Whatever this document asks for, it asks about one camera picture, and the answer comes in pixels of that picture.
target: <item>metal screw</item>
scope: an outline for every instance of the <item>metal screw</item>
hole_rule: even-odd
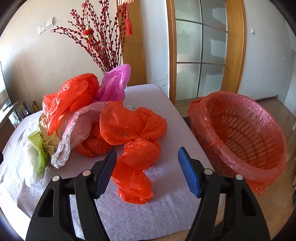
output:
[[[58,180],[59,180],[59,176],[54,176],[54,177],[52,178],[52,180],[53,180],[54,182],[58,181]]]
[[[89,176],[91,174],[91,171],[90,170],[85,170],[82,175],[83,176]]]
[[[212,175],[213,171],[211,169],[205,169],[205,174]]]
[[[240,175],[240,174],[237,174],[237,175],[235,176],[235,178],[236,178],[237,180],[240,180],[240,181],[244,179],[243,176]]]

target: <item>white tablecloth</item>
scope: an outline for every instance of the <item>white tablecloth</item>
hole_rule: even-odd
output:
[[[189,228],[200,203],[190,193],[178,163],[178,149],[184,146],[192,158],[201,161],[205,168],[212,168],[205,153],[186,123],[156,85],[140,85],[126,88],[125,105],[143,106],[161,115],[168,123],[166,135],[160,139],[161,155],[147,172],[152,181],[154,197],[145,205],[126,203],[117,194],[117,186],[110,181],[107,190],[96,201],[98,212],[111,240],[145,240],[162,237]],[[22,146],[27,142],[27,127],[33,114],[21,122],[4,149],[4,161],[0,165],[0,207],[16,232],[25,239],[34,209],[54,175],[62,178],[77,176],[102,160],[84,158],[71,152],[66,165],[60,169],[49,167],[40,188],[27,187],[22,172]],[[123,147],[116,147],[118,155]],[[83,237],[78,221],[75,198],[71,198],[75,231]]]

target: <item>wooden floor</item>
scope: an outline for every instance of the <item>wooden floor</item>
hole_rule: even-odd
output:
[[[262,196],[255,195],[266,219],[271,239],[273,239],[284,227],[294,211],[294,208],[292,207],[292,195],[294,192],[292,182],[296,168],[296,161],[294,159],[296,149],[296,130],[293,130],[293,127],[296,123],[296,119],[278,99],[263,101],[259,104],[261,104],[281,126],[288,147],[287,163],[281,176],[276,179],[273,185],[266,188],[265,193]],[[188,104],[176,106],[182,117],[187,116],[186,113],[188,107]],[[223,210],[219,210],[216,224],[220,223],[222,219]],[[184,241],[187,234],[188,230],[155,240]]]

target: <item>green plastic bag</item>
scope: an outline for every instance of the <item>green plastic bag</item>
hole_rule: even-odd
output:
[[[38,151],[37,157],[37,175],[40,179],[44,177],[45,168],[50,164],[50,155],[44,147],[44,140],[40,131],[35,131],[28,136],[28,140],[33,147]]]

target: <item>glass pane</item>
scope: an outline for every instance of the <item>glass pane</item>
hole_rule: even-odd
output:
[[[221,0],[202,0],[203,23],[226,31],[225,2]]]
[[[202,26],[197,23],[176,21],[177,62],[200,62]]]
[[[224,66],[222,65],[202,64],[198,97],[206,96],[220,90],[223,71]]]
[[[177,64],[176,100],[196,98],[200,64]]]
[[[200,0],[175,0],[176,18],[202,22]]]
[[[202,61],[224,64],[226,55],[227,33],[204,26],[204,48]]]

